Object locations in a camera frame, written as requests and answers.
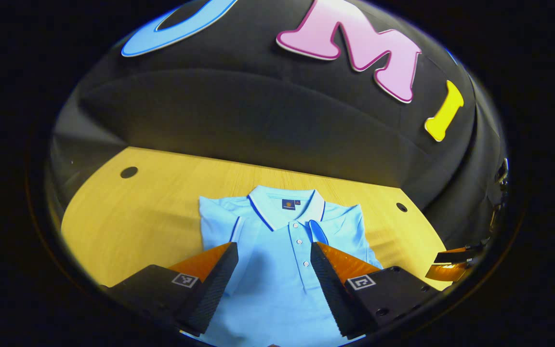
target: pink letter m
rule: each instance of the pink letter m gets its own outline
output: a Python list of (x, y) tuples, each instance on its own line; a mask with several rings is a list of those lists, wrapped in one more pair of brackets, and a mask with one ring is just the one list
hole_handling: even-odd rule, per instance
[(340, 56), (333, 42), (342, 26), (350, 64), (361, 72), (390, 53), (387, 65), (374, 73), (376, 83), (403, 103), (412, 101), (412, 82), (421, 49), (406, 35), (390, 29), (377, 33), (355, 5), (344, 0), (315, 0), (299, 28), (283, 31), (277, 44), (288, 51), (332, 61)]

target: light blue polo shirt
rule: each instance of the light blue polo shirt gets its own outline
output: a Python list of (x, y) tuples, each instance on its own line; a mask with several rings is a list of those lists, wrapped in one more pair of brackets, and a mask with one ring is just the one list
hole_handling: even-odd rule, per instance
[(238, 264), (205, 334), (218, 347), (337, 347), (340, 334), (310, 261), (320, 241), (382, 268), (365, 239), (361, 206), (313, 190), (258, 186), (248, 196), (200, 197), (204, 250), (237, 242)]

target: screw hole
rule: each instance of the screw hole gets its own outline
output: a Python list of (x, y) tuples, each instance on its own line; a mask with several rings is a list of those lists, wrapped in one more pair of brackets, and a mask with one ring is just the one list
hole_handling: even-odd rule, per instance
[(377, 317), (385, 316), (387, 313), (389, 313), (388, 309), (379, 309), (376, 311), (376, 316)]
[(130, 178), (136, 175), (136, 172), (138, 172), (138, 168), (136, 166), (128, 167), (127, 169), (121, 171), (121, 178)]

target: black fabric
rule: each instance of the black fabric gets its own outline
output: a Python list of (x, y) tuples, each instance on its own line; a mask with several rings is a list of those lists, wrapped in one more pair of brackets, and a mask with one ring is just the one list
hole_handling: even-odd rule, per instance
[[(205, 3), (181, 7), (160, 28)], [(434, 40), (362, 2), (353, 3), (376, 31), (398, 29), (423, 51), (411, 103), (392, 98), (373, 80), (388, 56), (353, 71), (340, 30), (335, 43), (342, 54), (335, 61), (280, 48), (277, 34), (296, 29), (311, 3), (239, 0), (211, 26), (137, 57), (121, 55), (121, 40), (80, 81), (61, 117), (90, 120), (104, 132), (92, 135), (102, 144), (400, 187), (443, 239), (453, 235), (458, 220), (484, 199), (487, 160), (491, 166), (498, 160), (497, 139), (487, 140), (491, 132), (475, 124), (493, 121), (484, 114), (492, 112), (490, 104), (476, 101), (468, 73)], [(423, 124), (445, 100), (447, 80), (460, 90), (464, 106), (438, 143)], [(484, 177), (475, 182), (477, 175), (463, 174), (476, 170)], [(88, 165), (86, 172), (92, 171)], [(454, 182), (469, 188), (457, 189)], [(68, 189), (68, 196), (73, 193)]]
[(491, 102), (481, 95), (478, 83), (472, 83), (477, 98), (471, 145), (447, 188), (423, 211), (448, 250), (489, 236), (493, 206), (502, 197), (494, 176), (506, 158), (507, 144), (495, 131)]

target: black backdrop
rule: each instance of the black backdrop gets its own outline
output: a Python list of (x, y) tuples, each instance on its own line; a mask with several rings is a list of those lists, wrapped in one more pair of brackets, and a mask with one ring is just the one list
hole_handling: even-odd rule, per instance
[[(206, 2), (186, 3), (160, 27)], [(210, 29), (166, 48), (130, 58), (121, 56), (126, 40), (115, 44), (59, 114), (53, 200), (63, 210), (114, 149), (130, 145), (400, 187), (447, 249), (485, 239), (507, 154), (481, 82), (433, 38), (367, 4), (358, 3), (375, 30), (396, 28), (422, 51), (410, 103), (353, 72), (345, 53), (320, 62), (280, 48), (276, 33), (296, 28), (310, 4), (241, 0)], [(340, 31), (335, 42), (345, 49)], [(464, 106), (438, 143), (423, 123), (443, 103), (446, 80)]]
[[(383, 3), (481, 77), (509, 120), (512, 170), (524, 178), (515, 193), (530, 198), (497, 270), (402, 345), (555, 345), (555, 5), (529, 6)], [(171, 7), (166, 1), (0, 5), (0, 345), (173, 344), (71, 284), (33, 230), (24, 187), (27, 140), (46, 143), (53, 110), (69, 86), (130, 28)], [(553, 121), (543, 123), (549, 116)]]

